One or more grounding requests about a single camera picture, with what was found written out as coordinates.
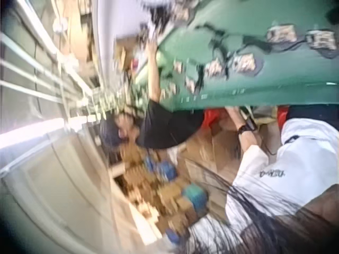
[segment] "long hair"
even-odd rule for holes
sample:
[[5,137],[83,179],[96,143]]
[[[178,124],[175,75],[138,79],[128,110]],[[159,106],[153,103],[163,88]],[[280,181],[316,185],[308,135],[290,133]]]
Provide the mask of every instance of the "long hair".
[[[189,239],[178,246],[176,254],[338,252],[338,228],[322,217],[287,201],[272,190],[266,192],[263,187],[265,200],[272,201],[272,205],[267,205],[262,200],[263,196],[253,196],[202,165],[197,165],[204,174],[200,185],[207,190],[219,191],[225,198],[232,198],[242,208],[234,212],[248,226],[239,232],[237,227],[207,215],[196,224],[198,226],[189,229]],[[284,216],[276,216],[277,210]]]

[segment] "person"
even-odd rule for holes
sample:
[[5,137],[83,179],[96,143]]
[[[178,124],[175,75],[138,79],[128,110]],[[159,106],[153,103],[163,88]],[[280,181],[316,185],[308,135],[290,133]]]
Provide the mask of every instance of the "person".
[[234,182],[199,166],[200,184],[225,195],[228,224],[205,216],[176,253],[337,253],[338,105],[289,107],[270,165],[239,109],[227,111],[244,152]]
[[124,142],[135,142],[150,149],[166,149],[179,145],[197,132],[204,121],[204,111],[171,112],[160,105],[159,71],[156,62],[155,40],[146,45],[148,55],[149,102],[145,118],[127,112],[106,114],[100,124],[103,143],[116,147]]

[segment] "packaging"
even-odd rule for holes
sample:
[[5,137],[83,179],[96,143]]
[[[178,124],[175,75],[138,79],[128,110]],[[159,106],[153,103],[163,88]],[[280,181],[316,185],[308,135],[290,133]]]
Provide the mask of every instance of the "packaging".
[[127,170],[123,177],[130,186],[138,186],[143,182],[151,184],[157,180],[156,175],[148,172],[144,165],[135,166]]
[[182,176],[178,176],[174,181],[173,181],[181,190],[185,189],[187,186],[189,186],[191,183],[188,181],[186,178]]
[[137,36],[116,39],[114,45],[114,59],[119,63],[119,70],[127,70],[131,67],[135,48],[138,46]]
[[[223,123],[220,126],[217,123],[208,129],[199,130],[187,141],[186,152],[182,152],[180,156],[195,161],[209,170],[227,177],[227,180],[231,180],[234,172],[238,171],[241,162],[238,135],[232,129],[231,124]],[[197,178],[193,173],[194,170],[189,173],[189,176]]]
[[159,216],[158,222],[156,222],[155,225],[157,226],[162,235],[165,234],[165,230],[169,228],[168,218],[164,216]]
[[174,215],[179,210],[178,205],[173,198],[167,200],[164,203],[164,207],[166,209],[166,213],[169,214],[169,215]]
[[169,183],[158,190],[158,195],[165,205],[169,200],[181,196],[181,189],[175,183]]
[[208,201],[208,204],[207,204],[207,207],[210,211],[210,215],[220,221],[220,222],[223,222],[223,223],[228,223],[228,219],[227,219],[227,215],[226,215],[226,212],[225,212],[225,207],[224,206],[221,206],[219,204],[216,204],[214,203],[213,201],[209,200]]
[[188,198],[180,197],[176,200],[176,203],[178,204],[179,210],[185,214],[189,225],[192,225],[197,221],[198,216],[194,210],[193,204]]
[[185,214],[177,213],[169,219],[168,225],[178,235],[185,235],[189,222]]
[[122,161],[129,163],[130,165],[142,163],[147,154],[145,149],[140,148],[133,143],[123,143],[119,148]]
[[150,204],[154,203],[154,196],[156,192],[152,189],[148,182],[143,182],[142,186],[139,188],[141,197]]

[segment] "green table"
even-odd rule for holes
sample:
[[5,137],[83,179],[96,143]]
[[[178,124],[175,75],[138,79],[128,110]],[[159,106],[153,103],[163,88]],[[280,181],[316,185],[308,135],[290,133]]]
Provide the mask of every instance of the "green table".
[[[265,40],[267,29],[275,24],[294,24],[301,34],[312,29],[335,30],[337,27],[325,16],[333,7],[331,1],[324,0],[206,0],[187,28],[175,29],[159,46],[158,63],[164,66],[163,73],[172,70],[174,59],[186,65],[186,72],[172,72],[172,81],[180,92],[162,103],[170,110],[225,105],[338,104],[339,57],[326,59],[305,43],[295,51],[268,55],[250,46],[242,53],[252,52],[264,59],[264,67],[256,77],[232,74],[228,80],[205,78],[199,95],[192,95],[184,87],[186,75],[198,78],[195,66],[187,63],[188,59],[200,63],[213,60],[208,47],[213,35],[207,30],[195,30],[197,25],[208,22],[229,33],[249,34]],[[242,38],[230,36],[223,44],[231,51],[236,50],[241,47]],[[161,78],[161,87],[166,87],[169,81]],[[146,82],[147,67],[137,77],[139,85]]]

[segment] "wrist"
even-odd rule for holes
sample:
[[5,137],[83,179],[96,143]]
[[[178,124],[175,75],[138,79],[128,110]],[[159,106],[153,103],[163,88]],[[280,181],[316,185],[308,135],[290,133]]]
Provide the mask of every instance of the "wrist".
[[247,124],[244,124],[243,126],[241,126],[241,127],[238,129],[237,133],[238,133],[238,135],[241,135],[241,134],[243,134],[243,133],[246,132],[246,131],[253,132],[252,129],[251,129]]
[[157,60],[157,53],[149,53],[148,54],[148,61],[156,61]]
[[234,122],[237,130],[239,130],[241,126],[246,124],[245,120],[243,119],[243,117],[241,115],[239,115],[237,117],[231,117],[231,119]]

